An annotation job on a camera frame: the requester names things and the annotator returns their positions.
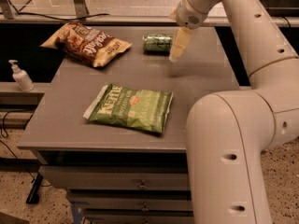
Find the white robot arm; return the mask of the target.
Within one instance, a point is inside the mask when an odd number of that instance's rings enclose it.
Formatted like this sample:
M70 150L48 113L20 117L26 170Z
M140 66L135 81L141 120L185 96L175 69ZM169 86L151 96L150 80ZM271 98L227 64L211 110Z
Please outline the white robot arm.
M299 57L259 0L181 0L170 51L176 61L192 30L222 3L250 87L211 93L191 108L187 160L195 224L272 224L263 150L299 135Z

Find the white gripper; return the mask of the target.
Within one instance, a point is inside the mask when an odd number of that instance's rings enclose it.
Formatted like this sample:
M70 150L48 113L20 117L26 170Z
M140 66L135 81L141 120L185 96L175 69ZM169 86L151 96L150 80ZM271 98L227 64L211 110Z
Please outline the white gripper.
M196 11L188 0L181 0L168 18L180 26L173 37L169 54L169 60L176 62L187 48L192 38L192 30L202 25L207 18L207 14Z

